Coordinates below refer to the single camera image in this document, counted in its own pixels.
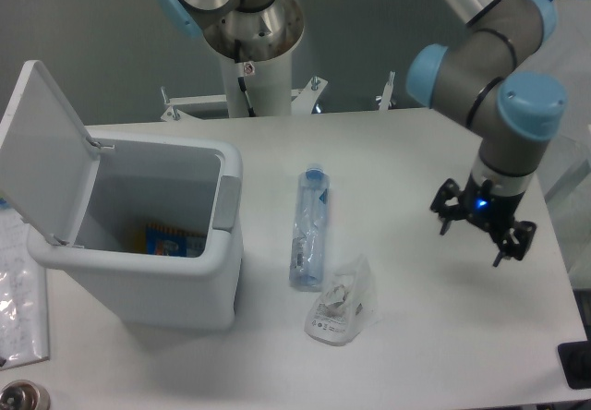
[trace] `robotic arm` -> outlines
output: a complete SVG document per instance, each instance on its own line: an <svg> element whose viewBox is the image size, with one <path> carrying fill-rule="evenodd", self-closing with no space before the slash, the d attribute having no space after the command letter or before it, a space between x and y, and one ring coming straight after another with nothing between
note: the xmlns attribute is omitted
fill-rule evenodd
<svg viewBox="0 0 591 410"><path fill-rule="evenodd" d="M205 40L232 62L272 64L295 47L303 16L294 0L159 0L175 25L189 35L203 30ZM523 259L536 225L517 222L514 213L549 141L557 133L567 97L559 82L534 73L513 73L554 30L556 14L548 0L446 0L472 31L454 50L425 48L411 65L408 93L429 108L482 137L472 172L461 190L448 179L431 204L443 222L466 219L487 232L499 248L494 261ZM271 94L276 75L260 73L249 91L255 106ZM245 80L224 82L231 117L255 115ZM283 85L289 104L291 86ZM240 91L245 100L236 96ZM276 106L257 109L273 115Z"/></svg>
<svg viewBox="0 0 591 410"><path fill-rule="evenodd" d="M430 45L409 70L406 89L482 137L464 191L448 179L431 204L443 222L466 219L499 248L494 261L521 260L536 225L514 213L549 141L558 131L567 96L551 77L513 71L554 30L548 0L446 0L471 29L455 50Z"/></svg>

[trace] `white plastic container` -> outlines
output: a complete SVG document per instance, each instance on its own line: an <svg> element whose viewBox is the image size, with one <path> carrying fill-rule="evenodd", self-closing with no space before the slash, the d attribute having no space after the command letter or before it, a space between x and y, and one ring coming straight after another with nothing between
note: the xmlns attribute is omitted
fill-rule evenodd
<svg viewBox="0 0 591 410"><path fill-rule="evenodd" d="M241 185L230 144L87 130L39 61L23 67L0 123L0 190L34 227L29 252L125 321L232 324ZM134 253L153 222L206 234L203 253Z"/></svg>

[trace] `white table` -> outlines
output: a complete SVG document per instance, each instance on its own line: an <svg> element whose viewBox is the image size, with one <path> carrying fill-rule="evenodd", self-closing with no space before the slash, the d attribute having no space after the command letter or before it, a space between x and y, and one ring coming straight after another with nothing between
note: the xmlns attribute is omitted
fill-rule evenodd
<svg viewBox="0 0 591 410"><path fill-rule="evenodd" d="M56 410L452 409L591 398L556 347L585 338L536 180L518 211L538 224L522 262L491 267L484 233L439 236L428 206L465 183L478 138L428 110L107 128L227 140L242 152L245 254L226 333L126 325L49 273L52 359L0 372L45 385ZM327 270L368 256L383 315L344 347L304 331L317 294L288 286L296 176L332 178Z"/></svg>

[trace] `gray wall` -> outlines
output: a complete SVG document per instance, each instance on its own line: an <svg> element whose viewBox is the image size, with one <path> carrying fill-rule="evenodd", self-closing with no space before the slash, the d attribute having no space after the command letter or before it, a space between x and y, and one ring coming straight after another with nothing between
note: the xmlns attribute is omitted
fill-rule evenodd
<svg viewBox="0 0 591 410"><path fill-rule="evenodd" d="M404 79L415 55L465 36L442 0L298 2L307 26L294 86L327 79L327 111L372 109L390 70L399 105L414 106ZM204 41L176 32L155 0L0 0L0 24L0 113L28 59L47 65L87 125L157 120L161 85L171 97L223 92Z"/></svg>

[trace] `blue joint cap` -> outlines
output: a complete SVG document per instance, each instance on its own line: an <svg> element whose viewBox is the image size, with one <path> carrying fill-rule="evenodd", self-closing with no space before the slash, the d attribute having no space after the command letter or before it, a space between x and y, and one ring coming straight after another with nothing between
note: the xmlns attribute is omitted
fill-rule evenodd
<svg viewBox="0 0 591 410"><path fill-rule="evenodd" d="M434 43L425 47L411 64L406 77L406 92L418 103L432 106L433 90L447 47Z"/></svg>
<svg viewBox="0 0 591 410"><path fill-rule="evenodd" d="M531 71L510 75L497 94L499 113L511 130L539 142L558 133L566 103L566 90L558 80Z"/></svg>
<svg viewBox="0 0 591 410"><path fill-rule="evenodd" d="M158 0L166 17L189 38L197 38L201 34L199 25L188 14L178 0Z"/></svg>
<svg viewBox="0 0 591 410"><path fill-rule="evenodd" d="M542 42L545 42L550 37L550 34L554 32L554 29L556 29L556 25L558 24L556 8L554 8L554 5L549 0L531 1L536 4L539 14L542 17L542 22L544 24L544 38Z"/></svg>

